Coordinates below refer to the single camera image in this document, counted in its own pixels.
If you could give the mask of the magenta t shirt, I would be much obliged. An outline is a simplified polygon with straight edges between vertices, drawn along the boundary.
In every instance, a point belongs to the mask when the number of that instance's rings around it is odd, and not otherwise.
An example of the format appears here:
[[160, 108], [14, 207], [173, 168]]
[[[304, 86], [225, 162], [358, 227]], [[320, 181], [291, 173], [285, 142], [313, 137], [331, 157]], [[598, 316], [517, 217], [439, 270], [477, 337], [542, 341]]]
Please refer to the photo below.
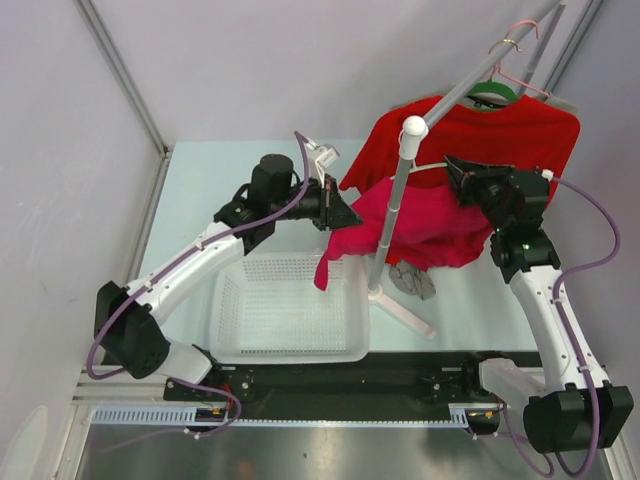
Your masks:
[[[392, 181], [383, 179], [353, 204], [362, 218], [359, 226], [331, 233], [327, 250], [315, 271], [314, 285], [324, 291], [329, 283], [329, 263], [344, 255], [376, 252], [387, 213]], [[421, 269], [463, 267], [475, 261], [492, 233], [478, 207], [460, 207], [451, 188], [422, 189], [408, 186], [392, 234], [387, 261], [401, 260]]]

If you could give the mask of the pale green hanger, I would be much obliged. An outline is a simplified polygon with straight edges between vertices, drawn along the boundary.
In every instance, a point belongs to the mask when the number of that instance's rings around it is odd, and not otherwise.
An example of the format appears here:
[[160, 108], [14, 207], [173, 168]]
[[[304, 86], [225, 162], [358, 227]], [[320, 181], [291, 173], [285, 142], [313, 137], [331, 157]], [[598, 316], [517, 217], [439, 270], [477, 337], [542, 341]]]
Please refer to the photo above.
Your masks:
[[391, 180], [396, 180], [398, 173], [404, 173], [405, 176], [408, 177], [414, 173], [422, 173], [446, 167], [445, 162], [424, 165], [418, 165], [416, 163], [420, 146], [427, 137], [428, 132], [428, 127], [421, 123], [416, 125], [407, 124], [402, 127], [398, 136], [398, 165], [395, 174], [390, 177]]

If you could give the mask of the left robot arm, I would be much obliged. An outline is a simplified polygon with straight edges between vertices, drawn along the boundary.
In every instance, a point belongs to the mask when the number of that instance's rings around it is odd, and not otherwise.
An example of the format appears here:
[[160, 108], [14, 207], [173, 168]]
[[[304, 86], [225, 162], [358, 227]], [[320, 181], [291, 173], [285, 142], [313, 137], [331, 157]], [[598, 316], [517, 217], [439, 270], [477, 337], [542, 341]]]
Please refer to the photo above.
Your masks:
[[161, 324], [201, 283], [251, 253], [275, 232], [280, 220], [308, 219], [320, 231], [362, 224], [331, 176], [316, 179], [308, 160], [297, 174], [292, 160], [267, 154], [251, 179], [214, 215], [206, 229], [163, 266], [125, 286], [104, 284], [96, 297], [94, 341], [86, 372], [101, 379], [93, 362], [103, 349], [118, 370], [135, 379], [153, 374], [186, 382], [197, 398], [221, 387], [214, 362], [202, 349], [165, 337]]

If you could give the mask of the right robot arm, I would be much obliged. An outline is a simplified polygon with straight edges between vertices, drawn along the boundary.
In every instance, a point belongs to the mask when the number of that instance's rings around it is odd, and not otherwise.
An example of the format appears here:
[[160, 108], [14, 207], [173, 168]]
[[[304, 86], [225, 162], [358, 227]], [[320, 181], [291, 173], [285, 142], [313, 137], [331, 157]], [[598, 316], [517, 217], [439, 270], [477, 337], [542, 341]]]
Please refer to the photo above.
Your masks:
[[543, 230], [553, 173], [454, 156], [445, 164], [459, 205], [479, 207], [493, 229], [491, 257], [525, 313], [544, 372], [537, 380], [493, 354], [463, 373], [463, 393], [505, 401], [539, 453], [611, 447], [634, 400], [628, 387], [611, 383], [589, 348], [564, 287], [567, 274]]

